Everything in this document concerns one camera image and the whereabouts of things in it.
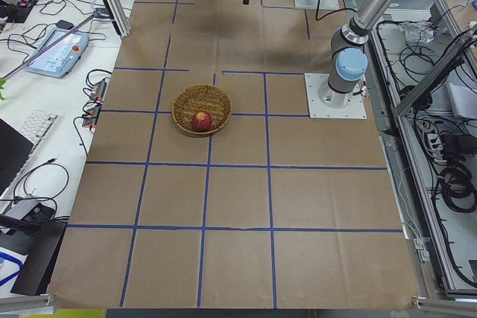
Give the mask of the orange usb hub lower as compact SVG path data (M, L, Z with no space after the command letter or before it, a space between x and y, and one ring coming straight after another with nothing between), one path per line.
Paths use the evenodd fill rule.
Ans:
M86 114L83 116L82 127L89 130L96 128L98 123L99 115L101 113L100 106L94 106L86 111Z

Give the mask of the orange usb hub upper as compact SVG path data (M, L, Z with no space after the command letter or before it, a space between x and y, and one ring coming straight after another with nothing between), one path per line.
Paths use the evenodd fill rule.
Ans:
M105 79L98 81L92 87L89 97L93 101L103 101L104 95L107 90L107 81Z

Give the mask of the orange usb hub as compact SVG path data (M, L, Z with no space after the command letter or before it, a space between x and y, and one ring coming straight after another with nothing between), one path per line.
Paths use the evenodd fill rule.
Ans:
M105 79L98 81L92 87L89 97L93 101L103 101L104 95L107 90L107 81Z
M98 123L99 115L101 113L100 106L94 106L86 111L86 114L83 116L82 127L89 130L96 128Z

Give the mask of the white keyboard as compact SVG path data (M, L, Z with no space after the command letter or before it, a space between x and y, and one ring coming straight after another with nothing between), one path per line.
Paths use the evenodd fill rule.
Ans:
M36 109L28 115L19 132L36 147L47 136L57 119L56 113Z

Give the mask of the woven wicker basket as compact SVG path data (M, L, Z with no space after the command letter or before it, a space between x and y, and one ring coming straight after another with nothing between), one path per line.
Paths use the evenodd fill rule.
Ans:
M192 126L192 117L205 110L212 115L212 128L208 132L197 132ZM174 99L172 118L174 123L190 136L208 136L221 130L229 121L232 103L229 95L217 86L199 84L184 89Z

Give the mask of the dark red apple in basket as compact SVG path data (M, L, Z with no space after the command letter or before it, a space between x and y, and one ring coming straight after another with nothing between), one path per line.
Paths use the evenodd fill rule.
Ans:
M192 126L197 132L210 131L212 123L212 115L205 110L197 111L192 117Z

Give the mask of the grey docking hub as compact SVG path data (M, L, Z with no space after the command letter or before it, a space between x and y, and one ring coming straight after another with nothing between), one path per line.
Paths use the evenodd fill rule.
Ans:
M40 202L36 199L20 200L17 204L13 204L4 214L7 219L15 219L23 221L23 219L31 213Z

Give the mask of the teach pendant upper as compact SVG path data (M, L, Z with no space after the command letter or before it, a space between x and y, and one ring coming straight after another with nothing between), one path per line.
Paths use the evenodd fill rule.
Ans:
M49 77L62 78L81 58L89 44L89 34L75 31L36 58L25 70Z

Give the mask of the metal rod with green tip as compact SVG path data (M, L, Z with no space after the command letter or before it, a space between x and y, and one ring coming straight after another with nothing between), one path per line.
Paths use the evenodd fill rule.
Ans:
M8 72L5 76L1 78L1 85L6 83L12 76L19 73L22 70L25 70L25 67L28 66L31 62L33 62L36 58L40 57L44 54L47 50L54 47L57 43L61 42L66 36L75 31L79 31L84 25L91 22L93 19L97 18L101 14L100 10L94 11L90 16L88 16L85 20L83 20L80 24L74 26L73 28L66 30L62 28L54 28L47 37L42 41L42 43L38 46L36 51L21 65L17 66L15 69Z

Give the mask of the black laptop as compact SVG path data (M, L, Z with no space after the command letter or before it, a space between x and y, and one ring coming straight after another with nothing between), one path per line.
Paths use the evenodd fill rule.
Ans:
M20 132L1 120L1 194L15 180L33 149L33 143Z

